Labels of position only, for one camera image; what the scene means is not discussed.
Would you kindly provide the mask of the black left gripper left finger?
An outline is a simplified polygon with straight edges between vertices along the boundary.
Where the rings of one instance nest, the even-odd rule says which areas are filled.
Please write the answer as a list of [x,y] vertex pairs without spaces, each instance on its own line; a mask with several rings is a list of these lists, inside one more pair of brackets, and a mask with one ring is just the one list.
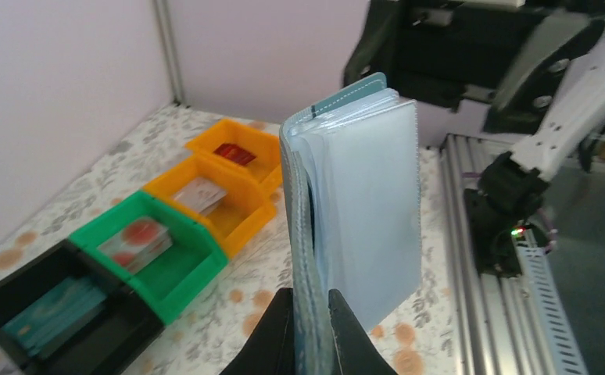
[[220,375],[294,375],[294,312],[291,288],[281,288],[241,351]]

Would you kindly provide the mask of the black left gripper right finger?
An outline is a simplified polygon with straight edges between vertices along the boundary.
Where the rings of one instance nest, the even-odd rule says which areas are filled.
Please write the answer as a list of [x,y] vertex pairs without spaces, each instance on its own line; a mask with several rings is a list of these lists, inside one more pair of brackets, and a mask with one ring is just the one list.
[[333,334],[333,370],[341,375],[395,375],[337,289],[328,292]]

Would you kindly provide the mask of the blue leather card holder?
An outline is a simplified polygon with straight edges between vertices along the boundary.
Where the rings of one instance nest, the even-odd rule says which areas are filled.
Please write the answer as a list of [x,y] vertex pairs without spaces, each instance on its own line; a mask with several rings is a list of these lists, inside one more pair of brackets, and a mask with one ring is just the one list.
[[421,285],[417,105],[373,73],[291,116],[279,139],[295,372],[331,374],[331,289],[369,334]]

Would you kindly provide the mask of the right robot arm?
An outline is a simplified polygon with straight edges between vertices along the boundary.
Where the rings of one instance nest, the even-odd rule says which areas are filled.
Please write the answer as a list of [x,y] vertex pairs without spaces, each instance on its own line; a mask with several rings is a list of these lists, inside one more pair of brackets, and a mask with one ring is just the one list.
[[506,236],[605,135],[605,1],[372,1],[343,83],[379,72],[406,98],[484,103],[484,132],[521,136],[464,192],[477,271],[518,275]]

